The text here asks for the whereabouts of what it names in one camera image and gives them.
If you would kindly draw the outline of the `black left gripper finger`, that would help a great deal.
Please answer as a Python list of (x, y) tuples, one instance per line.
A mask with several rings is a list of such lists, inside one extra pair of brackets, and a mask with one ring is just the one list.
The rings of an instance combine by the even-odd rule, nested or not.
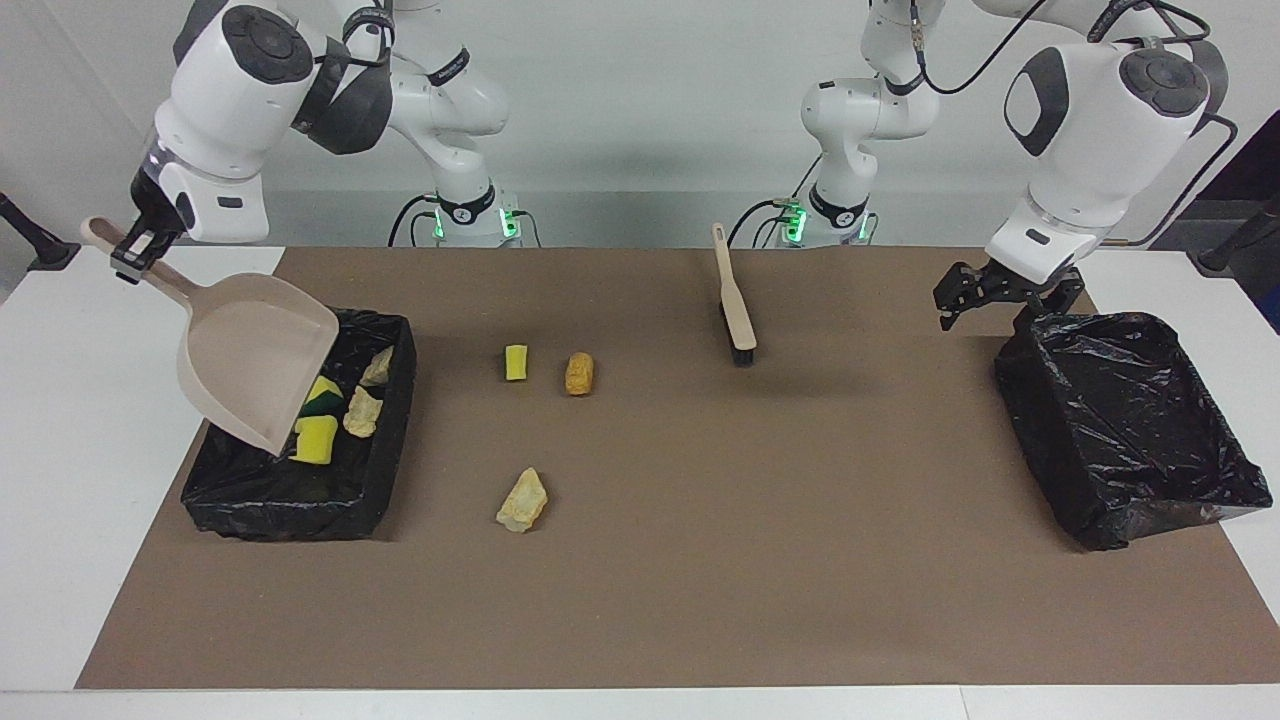
[(1069, 313), (1075, 301), (1084, 292), (1085, 282), (1082, 275), (1062, 275), (1052, 290), (1028, 291), (1025, 293), (1024, 309), (1018, 314), (1018, 331), (1028, 328), (1034, 320), (1042, 316), (1055, 316)]
[(987, 270), (987, 266), (974, 268), (966, 263), (955, 263), (942, 275), (934, 287), (934, 306), (940, 314), (942, 331), (951, 331), (964, 313), (989, 302), (986, 287)]

